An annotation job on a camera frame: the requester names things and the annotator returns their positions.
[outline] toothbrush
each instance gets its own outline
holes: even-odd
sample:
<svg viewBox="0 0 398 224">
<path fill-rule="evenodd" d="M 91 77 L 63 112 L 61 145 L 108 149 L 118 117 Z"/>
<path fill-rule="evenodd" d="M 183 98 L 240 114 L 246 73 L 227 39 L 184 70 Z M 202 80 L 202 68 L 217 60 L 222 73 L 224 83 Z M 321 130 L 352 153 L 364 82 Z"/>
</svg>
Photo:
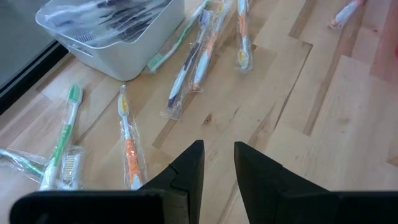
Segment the toothbrush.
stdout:
<svg viewBox="0 0 398 224">
<path fill-rule="evenodd" d="M 72 85 L 69 89 L 68 102 L 72 106 L 72 113 L 68 123 L 62 129 L 62 135 L 58 140 L 57 146 L 51 156 L 47 168 L 44 171 L 42 182 L 40 183 L 39 190 L 50 190 L 53 188 L 54 181 L 58 172 L 58 167 L 61 162 L 62 153 L 70 143 L 72 138 L 72 129 L 75 124 L 77 111 L 83 99 L 83 89 L 79 85 Z"/>
<path fill-rule="evenodd" d="M 23 169 L 25 169 L 28 172 L 31 172 L 33 175 L 37 177 L 43 176 L 43 171 L 40 170 L 37 165 L 34 165 L 33 162 L 20 155 L 8 152 L 5 149 L 0 149 L 0 156 L 12 159 L 14 162 L 21 165 Z"/>
<path fill-rule="evenodd" d="M 65 156 L 62 167 L 62 182 L 67 185 L 61 189 L 78 190 L 80 188 L 80 166 L 82 161 L 82 152 L 78 149 L 71 149 Z"/>
<path fill-rule="evenodd" d="M 20 156 L 16 153 L 9 152 L 6 149 L 0 149 L 0 158 L 2 156 L 13 160 L 16 163 L 16 166 L 20 167 L 20 168 L 17 168 L 18 170 L 20 170 L 20 169 L 26 170 L 27 172 L 32 173 L 35 177 L 38 177 L 39 180 L 44 175 L 44 172 L 42 170 L 44 165 L 41 163 L 30 161 L 29 159 L 27 159 L 23 156 Z M 59 180 L 55 181 L 55 185 L 59 186 L 59 187 L 65 186 L 65 184 Z"/>
<path fill-rule="evenodd" d="M 118 111 L 123 124 L 125 147 L 126 147 L 126 158 L 127 165 L 129 168 L 129 181 L 130 189 L 138 190 L 142 187 L 141 172 L 138 164 L 137 149 L 134 145 L 134 141 L 131 137 L 129 128 L 129 105 L 127 104 L 127 99 L 123 94 L 120 94 L 118 100 Z"/>
<path fill-rule="evenodd" d="M 329 27 L 332 29 L 340 29 L 343 28 L 344 25 L 348 22 L 350 17 L 353 15 L 355 10 L 362 4 L 364 4 L 365 0 L 353 0 L 351 1 L 343 10 L 341 10 L 335 18 L 333 18 L 329 24 Z"/>
<path fill-rule="evenodd" d="M 155 72 L 156 69 L 159 68 L 176 51 L 181 42 L 191 31 L 192 25 L 194 24 L 197 17 L 205 8 L 208 7 L 209 3 L 210 0 L 204 0 L 204 2 L 200 4 L 200 6 L 193 12 L 191 18 L 189 18 L 189 21 L 185 24 L 185 27 L 178 34 L 177 39 L 173 44 L 173 47 L 166 54 L 159 52 L 152 59 L 149 60 L 147 66 L 150 72 Z"/>
<path fill-rule="evenodd" d="M 241 70 L 247 70 L 249 69 L 251 59 L 250 38 L 247 24 L 247 0 L 238 0 L 238 15 L 239 33 L 241 35 L 241 48 L 238 52 L 238 64 L 241 67 Z"/>
<path fill-rule="evenodd" d="M 203 42 L 203 39 L 205 38 L 209 20 L 210 20 L 210 14 L 208 11 L 204 10 L 200 16 L 200 21 L 199 21 L 200 31 L 199 31 L 199 34 L 197 37 L 197 41 L 191 48 L 191 51 L 190 51 L 185 63 L 183 64 L 180 72 L 178 73 L 177 78 L 174 81 L 173 88 L 170 92 L 169 102 L 167 103 L 167 106 L 169 108 L 173 107 L 174 101 L 175 101 L 178 93 L 181 90 L 181 86 L 185 79 L 185 76 L 187 75 L 187 72 L 188 72 L 189 68 L 191 67 L 193 59 L 196 57 L 196 55 L 199 51 L 199 47 L 201 46 L 201 43 Z"/>
<path fill-rule="evenodd" d="M 213 53 L 215 42 L 218 37 L 218 32 L 220 31 L 221 26 L 223 25 L 224 19 L 228 13 L 230 7 L 231 7 L 231 1 L 229 1 L 227 3 L 224 2 L 224 3 L 220 4 L 220 6 L 218 8 L 218 13 L 220 13 L 220 15 L 218 17 L 216 27 L 215 27 L 209 41 L 206 44 L 205 51 L 203 52 L 203 54 L 200 57 L 200 60 L 198 62 L 198 67 L 195 71 L 195 76 L 193 77 L 193 87 L 192 87 L 193 91 L 198 91 L 200 88 L 200 82 L 203 79 L 203 77 L 205 76 L 207 66 L 209 65 L 210 57 Z"/>
</svg>

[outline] plastic storage basket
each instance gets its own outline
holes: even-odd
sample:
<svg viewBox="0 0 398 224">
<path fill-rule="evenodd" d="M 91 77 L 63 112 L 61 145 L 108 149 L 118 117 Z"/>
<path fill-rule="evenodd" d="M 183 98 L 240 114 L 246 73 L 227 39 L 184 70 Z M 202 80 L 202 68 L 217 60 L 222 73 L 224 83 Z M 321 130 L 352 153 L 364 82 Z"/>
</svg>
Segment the plastic storage basket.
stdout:
<svg viewBox="0 0 398 224">
<path fill-rule="evenodd" d="M 116 42 L 106 47 L 91 47 L 46 27 L 40 21 L 43 9 L 37 12 L 36 22 L 44 27 L 81 62 L 117 79 L 136 78 L 146 63 L 159 51 L 184 18 L 184 1 L 171 0 L 148 28 L 131 43 Z M 46 7 L 73 4 L 73 1 L 52 0 Z"/>
</svg>

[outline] yellow toothbrush head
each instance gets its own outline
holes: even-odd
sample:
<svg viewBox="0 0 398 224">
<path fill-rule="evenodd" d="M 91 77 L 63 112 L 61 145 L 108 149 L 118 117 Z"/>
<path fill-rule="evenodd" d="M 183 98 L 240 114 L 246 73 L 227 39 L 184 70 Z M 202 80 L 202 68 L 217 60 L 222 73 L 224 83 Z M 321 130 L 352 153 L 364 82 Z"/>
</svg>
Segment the yellow toothbrush head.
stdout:
<svg viewBox="0 0 398 224">
<path fill-rule="evenodd" d="M 242 49 L 238 52 L 238 63 L 243 69 L 247 69 L 249 67 L 249 55 Z"/>
<path fill-rule="evenodd" d="M 129 105 L 127 103 L 127 99 L 124 96 L 124 88 L 121 88 L 121 92 L 118 100 L 118 111 L 120 116 L 129 115 Z"/>
</svg>

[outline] wooden floor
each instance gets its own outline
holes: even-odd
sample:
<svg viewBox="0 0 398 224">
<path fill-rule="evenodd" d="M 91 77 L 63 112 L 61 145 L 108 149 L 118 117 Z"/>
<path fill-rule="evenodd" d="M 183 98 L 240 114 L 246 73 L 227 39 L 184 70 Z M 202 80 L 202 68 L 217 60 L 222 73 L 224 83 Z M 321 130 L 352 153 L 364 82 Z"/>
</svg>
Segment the wooden floor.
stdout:
<svg viewBox="0 0 398 224">
<path fill-rule="evenodd" d="M 186 0 L 187 8 L 194 5 Z M 398 1 L 369 0 L 343 31 L 327 28 L 347 0 L 252 0 L 254 69 L 240 75 L 236 6 L 228 14 L 205 91 L 190 95 L 180 121 L 159 115 L 193 32 L 155 75 L 127 83 L 127 97 L 154 177 L 204 139 L 201 223 L 247 223 L 236 183 L 234 141 L 244 141 L 329 190 L 398 189 Z M 2 146 L 49 156 L 71 83 L 85 96 L 75 144 L 88 152 L 88 189 L 123 189 L 117 95 L 122 82 L 63 59 L 0 116 Z M 0 169 L 1 223 L 38 184 Z"/>
</svg>

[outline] plastic packaging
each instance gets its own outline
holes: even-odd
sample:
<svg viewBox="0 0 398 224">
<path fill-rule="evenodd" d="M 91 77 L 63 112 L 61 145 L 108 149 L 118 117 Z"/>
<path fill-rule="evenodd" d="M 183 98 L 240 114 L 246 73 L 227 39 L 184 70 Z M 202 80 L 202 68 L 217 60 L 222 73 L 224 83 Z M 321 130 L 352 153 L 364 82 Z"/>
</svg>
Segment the plastic packaging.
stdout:
<svg viewBox="0 0 398 224">
<path fill-rule="evenodd" d="M 221 2 L 218 6 L 216 17 L 213 19 L 214 22 L 210 28 L 210 37 L 201 48 L 200 54 L 195 62 L 195 69 L 192 70 L 193 75 L 191 76 L 190 80 L 190 89 L 192 92 L 203 91 L 201 83 L 206 75 L 211 56 L 213 55 L 215 43 L 218 38 L 218 32 L 224 23 L 224 19 L 231 8 L 231 5 L 232 1 L 227 0 L 225 2 Z"/>
<path fill-rule="evenodd" d="M 145 159 L 134 119 L 130 118 L 126 86 L 120 88 L 118 112 L 121 126 L 121 145 L 124 161 L 124 180 L 131 190 L 137 190 L 147 181 Z"/>
<path fill-rule="evenodd" d="M 249 2 L 238 0 L 238 41 L 239 51 L 236 58 L 238 68 L 242 72 L 248 72 L 252 68 L 252 51 L 249 36 Z"/>
<path fill-rule="evenodd" d="M 147 68 L 149 73 L 155 71 L 178 49 L 182 41 L 191 32 L 196 19 L 201 15 L 202 11 L 208 7 L 210 0 L 204 0 L 198 7 L 196 7 L 185 19 L 169 38 L 164 46 L 160 49 L 152 59 L 149 60 Z"/>
<path fill-rule="evenodd" d="M 28 152 L 0 149 L 0 167 L 19 170 L 36 182 L 42 178 L 46 162 L 46 158 Z"/>
<path fill-rule="evenodd" d="M 63 185 L 59 186 L 60 190 L 79 190 L 83 184 L 81 172 L 85 159 L 85 152 L 81 146 L 71 146 L 65 151 L 62 157 L 62 169 L 60 179 Z"/>
<path fill-rule="evenodd" d="M 346 7 L 343 8 L 329 23 L 329 27 L 332 29 L 343 28 L 350 17 L 366 0 L 352 0 Z"/>
<path fill-rule="evenodd" d="M 63 128 L 57 145 L 46 165 L 39 190 L 53 190 L 55 180 L 58 179 L 63 153 L 69 149 L 73 137 L 73 127 L 78 113 L 78 108 L 83 99 L 83 89 L 80 85 L 73 84 L 68 92 L 66 113 L 63 117 Z"/>
<path fill-rule="evenodd" d="M 51 7 L 45 5 L 36 20 L 55 33 L 91 47 L 134 42 L 170 0 L 102 0 Z"/>
<path fill-rule="evenodd" d="M 192 64 L 194 63 L 199 49 L 202 47 L 206 33 L 208 32 L 209 24 L 211 21 L 211 12 L 204 10 L 200 15 L 200 30 L 198 31 L 198 35 L 196 41 L 192 43 L 192 47 L 189 51 L 187 59 L 185 63 L 182 65 L 180 71 L 177 73 L 175 78 L 173 87 L 170 91 L 169 99 L 167 100 L 167 104 L 163 112 L 161 112 L 162 116 L 165 116 L 169 119 L 180 119 L 182 114 L 182 103 L 183 99 L 189 92 L 188 83 L 185 82 L 185 78 L 190 71 Z"/>
</svg>

